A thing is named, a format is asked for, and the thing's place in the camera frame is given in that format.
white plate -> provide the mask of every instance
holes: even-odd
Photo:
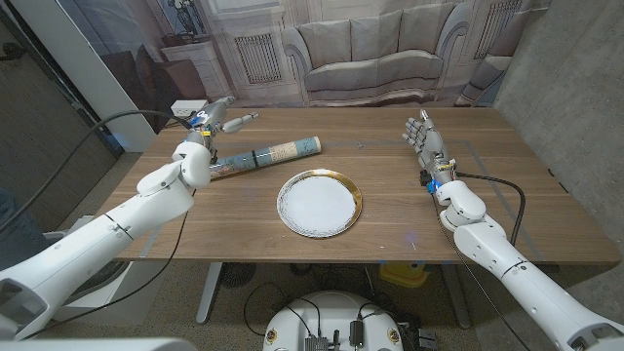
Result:
[[[306,171],[284,184],[277,212],[295,233],[329,238],[349,228],[362,210],[362,193],[345,175],[330,170]]]

rolled paper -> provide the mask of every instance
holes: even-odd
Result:
[[[212,178],[234,175],[239,172],[305,157],[321,152],[317,136],[265,147],[240,155],[219,158],[211,165]]]

wall mural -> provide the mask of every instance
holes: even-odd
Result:
[[[230,95],[235,106],[257,107],[490,105],[533,6],[532,0],[59,2],[137,107],[163,111],[176,99]]]

cabinet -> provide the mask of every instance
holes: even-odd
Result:
[[[169,61],[179,59],[192,60],[206,89],[206,95],[212,101],[232,95],[232,90],[216,58],[213,42],[207,41],[163,48],[161,51]]]

gold rim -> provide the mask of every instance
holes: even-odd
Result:
[[[292,231],[294,231],[297,234],[303,235],[303,236],[307,236],[309,238],[316,238],[316,239],[325,239],[325,238],[330,238],[334,235],[343,233],[345,230],[349,229],[351,227],[351,225],[353,225],[353,223],[355,223],[355,221],[358,219],[358,217],[360,216],[360,212],[362,211],[362,192],[360,191],[360,188],[358,188],[358,186],[353,182],[353,180],[349,179],[348,176],[343,175],[341,173],[335,172],[335,171],[331,171],[331,170],[311,170],[311,171],[306,171],[303,173],[300,173],[298,175],[295,175],[294,177],[292,177],[289,181],[286,182],[286,184],[284,185],[284,187],[282,187],[282,189],[280,190],[280,195],[278,196],[278,214],[280,215],[280,217],[282,217],[282,214],[280,213],[280,200],[283,196],[283,192],[286,188],[287,185],[294,185],[297,182],[300,182],[306,178],[309,178],[311,176],[327,176],[333,179],[338,180],[340,183],[342,183],[342,185],[344,185],[344,187],[347,188],[347,190],[349,190],[349,192],[351,193],[351,196],[353,197],[353,202],[355,203],[355,212],[353,213],[353,216],[351,217],[351,219],[349,219],[349,221],[346,223],[346,225],[344,226],[344,228],[342,228],[342,230],[338,231],[337,233],[331,234],[330,236],[327,237],[315,237],[315,236],[311,236],[311,235],[306,235],[304,233],[299,233],[296,230],[294,230],[293,228],[291,228],[288,223],[286,221],[284,221],[284,219],[282,218],[282,221],[287,225],[288,228],[290,228]]]

